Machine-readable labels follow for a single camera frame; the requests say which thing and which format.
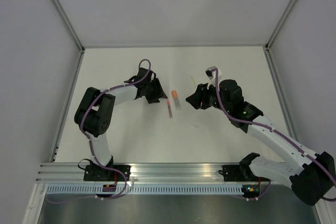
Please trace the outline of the red pink pen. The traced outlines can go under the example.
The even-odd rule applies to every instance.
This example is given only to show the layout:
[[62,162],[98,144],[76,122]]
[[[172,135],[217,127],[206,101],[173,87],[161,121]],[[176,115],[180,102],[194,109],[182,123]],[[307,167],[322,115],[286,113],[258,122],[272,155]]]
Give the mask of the red pink pen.
[[168,112],[169,112],[169,117],[170,117],[170,119],[172,119],[173,114],[172,114],[171,104],[170,104],[169,100],[167,100],[167,108],[168,108]]

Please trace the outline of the orange highlighter pen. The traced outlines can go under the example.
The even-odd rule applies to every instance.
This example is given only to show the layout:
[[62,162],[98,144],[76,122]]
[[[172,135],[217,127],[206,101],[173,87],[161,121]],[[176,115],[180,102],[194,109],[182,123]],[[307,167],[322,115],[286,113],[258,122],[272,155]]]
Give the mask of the orange highlighter pen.
[[178,111],[180,111],[182,109],[181,107],[181,103],[180,103],[180,100],[179,100],[179,96],[177,94],[177,91],[176,90],[172,90],[171,91],[171,94],[172,94],[172,98],[173,98],[173,101],[174,101],[174,104],[175,104],[175,107]]

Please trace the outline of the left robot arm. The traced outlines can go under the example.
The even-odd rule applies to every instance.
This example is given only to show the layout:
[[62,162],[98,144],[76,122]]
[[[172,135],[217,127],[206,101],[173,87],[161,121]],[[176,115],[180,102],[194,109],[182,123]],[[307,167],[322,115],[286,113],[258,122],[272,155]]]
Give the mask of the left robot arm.
[[141,67],[137,75],[118,86],[105,90],[87,88],[81,99],[74,122],[88,139],[91,163],[97,166],[96,175],[103,181],[114,175],[113,156],[107,142],[114,107],[142,97],[149,104],[167,99],[156,73]]

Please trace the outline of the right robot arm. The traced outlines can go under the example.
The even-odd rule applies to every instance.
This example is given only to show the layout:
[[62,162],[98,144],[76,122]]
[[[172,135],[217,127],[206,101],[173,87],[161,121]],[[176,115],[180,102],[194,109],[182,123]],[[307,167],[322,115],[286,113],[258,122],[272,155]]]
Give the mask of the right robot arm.
[[334,158],[328,152],[317,153],[276,129],[260,109],[244,100],[235,80],[199,84],[185,100],[196,110],[210,107],[222,110],[233,126],[260,140],[283,160],[274,162],[250,153],[239,163],[241,178],[262,177],[285,185],[309,206],[321,199],[335,201],[326,197],[335,187]]

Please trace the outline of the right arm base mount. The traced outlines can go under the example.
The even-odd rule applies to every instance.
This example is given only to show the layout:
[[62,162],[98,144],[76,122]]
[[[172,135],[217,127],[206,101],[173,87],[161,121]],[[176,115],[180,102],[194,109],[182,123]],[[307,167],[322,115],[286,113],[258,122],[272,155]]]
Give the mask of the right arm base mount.
[[218,171],[225,182],[268,182],[269,179],[255,176],[248,166],[223,165]]

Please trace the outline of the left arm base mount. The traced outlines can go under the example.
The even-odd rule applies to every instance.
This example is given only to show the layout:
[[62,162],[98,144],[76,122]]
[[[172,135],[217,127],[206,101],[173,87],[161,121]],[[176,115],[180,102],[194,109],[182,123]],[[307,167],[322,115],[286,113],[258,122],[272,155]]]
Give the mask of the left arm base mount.
[[[127,181],[131,174],[131,166],[129,165],[114,165],[114,169],[124,173]],[[83,180],[86,182],[123,182],[125,179],[123,176],[115,171],[106,170],[96,164],[87,165]]]

